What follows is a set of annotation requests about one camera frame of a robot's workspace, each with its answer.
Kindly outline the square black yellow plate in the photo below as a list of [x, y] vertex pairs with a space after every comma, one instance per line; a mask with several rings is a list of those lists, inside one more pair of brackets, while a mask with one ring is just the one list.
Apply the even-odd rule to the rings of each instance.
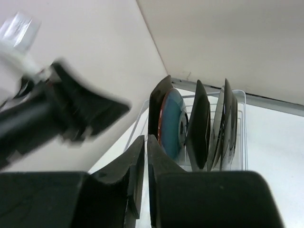
[[161, 105], [168, 91], [173, 88], [171, 84], [171, 76], [163, 78], [153, 89], [149, 99], [149, 117], [148, 117], [148, 134], [158, 138], [158, 122]]

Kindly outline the square black floral plate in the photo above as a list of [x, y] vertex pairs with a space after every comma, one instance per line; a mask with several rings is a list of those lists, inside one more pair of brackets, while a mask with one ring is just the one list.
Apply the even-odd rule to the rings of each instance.
[[210, 103], [202, 82], [198, 80], [186, 138], [186, 150], [193, 171], [204, 169], [207, 162], [210, 123]]

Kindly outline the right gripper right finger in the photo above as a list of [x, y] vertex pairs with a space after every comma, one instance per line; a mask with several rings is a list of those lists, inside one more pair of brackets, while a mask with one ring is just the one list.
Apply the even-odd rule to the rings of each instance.
[[266, 181], [252, 171], [187, 172], [148, 136], [154, 228], [281, 228]]

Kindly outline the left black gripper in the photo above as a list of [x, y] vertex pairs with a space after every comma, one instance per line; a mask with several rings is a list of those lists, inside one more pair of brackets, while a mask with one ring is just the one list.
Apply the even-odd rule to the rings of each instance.
[[63, 134], [83, 142], [111, 127], [130, 103], [95, 92], [63, 61], [51, 64], [51, 80], [39, 83], [29, 99], [0, 113], [0, 164], [11, 165]]

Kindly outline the round teal plate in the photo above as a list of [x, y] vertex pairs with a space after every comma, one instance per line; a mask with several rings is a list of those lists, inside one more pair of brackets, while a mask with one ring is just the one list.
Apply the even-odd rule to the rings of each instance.
[[185, 146], [188, 123], [184, 99], [177, 89], [172, 88], [165, 94], [161, 105], [157, 140], [173, 160]]

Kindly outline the round brown-rimmed beige plate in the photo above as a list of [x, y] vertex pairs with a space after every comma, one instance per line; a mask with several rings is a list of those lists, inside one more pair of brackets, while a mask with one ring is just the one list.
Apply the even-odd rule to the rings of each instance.
[[238, 124], [238, 101], [232, 92], [230, 83], [225, 79], [224, 104], [223, 104], [223, 141], [220, 160], [220, 169], [228, 170], [235, 155], [237, 124]]

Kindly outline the round beige tree-pattern plate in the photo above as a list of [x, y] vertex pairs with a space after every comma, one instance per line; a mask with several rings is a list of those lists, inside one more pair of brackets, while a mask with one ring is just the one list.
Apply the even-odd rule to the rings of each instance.
[[220, 161], [222, 155], [223, 141], [223, 105], [224, 105], [225, 87], [221, 88], [217, 106], [214, 112], [213, 126], [210, 134], [209, 155], [207, 160], [207, 171], [214, 169]]

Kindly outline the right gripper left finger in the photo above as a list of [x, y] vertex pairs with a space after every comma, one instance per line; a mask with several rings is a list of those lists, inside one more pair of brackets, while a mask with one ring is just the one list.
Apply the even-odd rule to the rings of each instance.
[[3, 228], [133, 228], [140, 217], [144, 136], [89, 174], [7, 172], [0, 176]]

